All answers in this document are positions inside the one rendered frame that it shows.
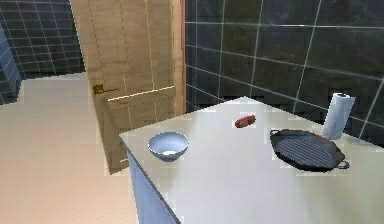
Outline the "red-brown apple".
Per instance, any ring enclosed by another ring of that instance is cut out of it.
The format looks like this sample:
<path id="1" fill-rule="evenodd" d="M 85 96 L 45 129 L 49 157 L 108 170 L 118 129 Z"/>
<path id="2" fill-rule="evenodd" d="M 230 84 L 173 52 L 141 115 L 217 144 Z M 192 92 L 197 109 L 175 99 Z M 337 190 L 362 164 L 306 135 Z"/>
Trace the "red-brown apple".
<path id="1" fill-rule="evenodd" d="M 249 116 L 245 116 L 245 117 L 238 119 L 235 122 L 235 126 L 237 128 L 244 128 L 246 126 L 253 124 L 255 121 L 256 121 L 256 117 L 254 115 L 249 115 Z"/>

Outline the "white paper towel roll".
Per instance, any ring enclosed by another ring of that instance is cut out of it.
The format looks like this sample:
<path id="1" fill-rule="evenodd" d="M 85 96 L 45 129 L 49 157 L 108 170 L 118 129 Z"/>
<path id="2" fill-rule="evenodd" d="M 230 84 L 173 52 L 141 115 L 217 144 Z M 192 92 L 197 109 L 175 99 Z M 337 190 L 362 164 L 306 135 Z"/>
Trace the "white paper towel roll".
<path id="1" fill-rule="evenodd" d="M 329 104 L 321 136 L 329 140 L 340 139 L 355 98 L 345 93 L 334 93 Z"/>

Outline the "wooden room door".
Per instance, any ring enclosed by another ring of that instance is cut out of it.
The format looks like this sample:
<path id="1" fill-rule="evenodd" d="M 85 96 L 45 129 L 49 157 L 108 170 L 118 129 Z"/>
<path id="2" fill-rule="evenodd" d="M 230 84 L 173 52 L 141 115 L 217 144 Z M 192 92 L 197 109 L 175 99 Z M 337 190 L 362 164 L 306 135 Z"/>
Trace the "wooden room door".
<path id="1" fill-rule="evenodd" d="M 186 113 L 186 0 L 70 0 L 108 172 L 119 135 Z M 112 92 L 95 95 L 103 84 Z"/>

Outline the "black grill pan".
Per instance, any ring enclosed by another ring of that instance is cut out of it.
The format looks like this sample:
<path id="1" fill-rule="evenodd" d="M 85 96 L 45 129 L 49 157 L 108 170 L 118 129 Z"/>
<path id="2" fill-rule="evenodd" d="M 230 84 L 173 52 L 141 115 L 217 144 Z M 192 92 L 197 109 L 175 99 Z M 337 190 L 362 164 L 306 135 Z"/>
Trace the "black grill pan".
<path id="1" fill-rule="evenodd" d="M 333 141 L 309 131 L 271 130 L 270 142 L 280 160 L 299 170 L 325 173 L 350 167 Z"/>

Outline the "blue-grey bowl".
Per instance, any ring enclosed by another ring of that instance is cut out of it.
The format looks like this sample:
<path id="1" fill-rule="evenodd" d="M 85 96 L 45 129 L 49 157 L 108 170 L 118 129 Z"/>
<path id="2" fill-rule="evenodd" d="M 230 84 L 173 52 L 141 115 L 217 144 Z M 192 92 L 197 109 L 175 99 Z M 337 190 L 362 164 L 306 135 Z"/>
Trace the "blue-grey bowl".
<path id="1" fill-rule="evenodd" d="M 148 141 L 148 149 L 152 155 L 165 162 L 177 160 L 188 146 L 188 138 L 179 132 L 161 132 Z"/>

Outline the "white kitchen counter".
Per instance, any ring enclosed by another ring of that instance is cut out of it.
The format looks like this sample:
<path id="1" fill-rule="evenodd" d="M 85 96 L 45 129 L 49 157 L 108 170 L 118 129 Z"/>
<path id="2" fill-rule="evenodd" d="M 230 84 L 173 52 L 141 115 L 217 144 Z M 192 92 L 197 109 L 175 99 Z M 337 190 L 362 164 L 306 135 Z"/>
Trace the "white kitchen counter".
<path id="1" fill-rule="evenodd" d="M 235 126 L 249 115 L 253 124 Z M 121 134 L 139 224 L 384 224 L 384 148 L 343 135 L 335 143 L 350 167 L 311 173 L 276 157 L 274 129 L 321 131 L 241 97 Z M 149 151 L 161 132 L 188 138 L 177 160 Z"/>

